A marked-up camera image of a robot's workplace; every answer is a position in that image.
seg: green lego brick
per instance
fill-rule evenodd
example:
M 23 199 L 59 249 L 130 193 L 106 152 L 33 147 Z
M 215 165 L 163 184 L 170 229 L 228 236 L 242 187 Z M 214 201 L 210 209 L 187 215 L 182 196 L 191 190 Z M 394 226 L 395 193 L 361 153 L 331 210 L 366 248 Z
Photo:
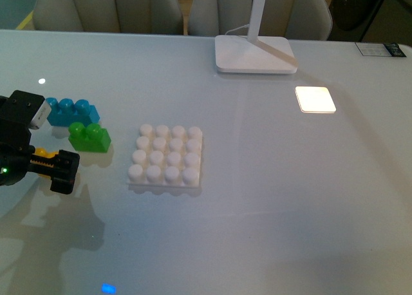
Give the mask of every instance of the green lego brick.
M 69 141 L 76 151 L 108 152 L 111 139 L 107 129 L 92 123 L 86 128 L 83 123 L 74 122 L 69 126 Z

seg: floor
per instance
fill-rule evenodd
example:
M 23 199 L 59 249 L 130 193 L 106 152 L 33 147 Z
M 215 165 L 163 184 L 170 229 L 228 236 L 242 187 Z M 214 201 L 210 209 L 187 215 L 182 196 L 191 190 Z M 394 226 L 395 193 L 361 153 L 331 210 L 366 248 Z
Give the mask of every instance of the floor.
M 185 34 L 187 34 L 187 20 L 191 10 L 192 0 L 179 0 L 182 9 Z M 0 0 L 0 29 L 33 30 L 30 12 L 35 0 Z

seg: beige chair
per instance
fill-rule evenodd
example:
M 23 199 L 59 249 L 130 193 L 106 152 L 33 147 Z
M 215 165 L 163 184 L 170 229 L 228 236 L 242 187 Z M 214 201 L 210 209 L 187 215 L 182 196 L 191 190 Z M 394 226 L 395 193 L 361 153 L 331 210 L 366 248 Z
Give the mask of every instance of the beige chair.
M 252 0 L 194 0 L 188 34 L 216 36 L 248 24 Z M 325 0 L 266 0 L 260 35 L 326 40 L 332 17 Z M 247 29 L 230 34 L 246 35 Z
M 183 34 L 177 0 L 37 0 L 36 30 Z

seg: label sticker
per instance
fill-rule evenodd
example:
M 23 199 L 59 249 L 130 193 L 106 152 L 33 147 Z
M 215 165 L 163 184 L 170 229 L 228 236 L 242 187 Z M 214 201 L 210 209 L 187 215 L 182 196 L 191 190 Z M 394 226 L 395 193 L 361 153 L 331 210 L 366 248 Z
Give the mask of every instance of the label sticker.
M 328 88 L 298 86 L 295 88 L 297 101 L 304 113 L 335 113 L 336 107 Z
M 370 57 L 406 57 L 397 43 L 355 43 L 360 53 Z

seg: table surface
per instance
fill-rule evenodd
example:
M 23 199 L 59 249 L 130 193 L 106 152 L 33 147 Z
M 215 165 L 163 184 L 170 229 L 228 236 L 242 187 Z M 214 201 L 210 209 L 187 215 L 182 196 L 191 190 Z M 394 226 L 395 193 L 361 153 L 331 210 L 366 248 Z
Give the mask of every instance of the table surface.
M 411 294 L 412 50 L 290 44 L 296 74 L 236 75 L 213 38 L 0 31 L 2 95 L 88 99 L 112 139 L 71 195 L 0 188 L 0 294 Z M 337 111 L 302 113 L 296 86 Z M 129 188 L 144 123 L 203 130 L 201 189 Z

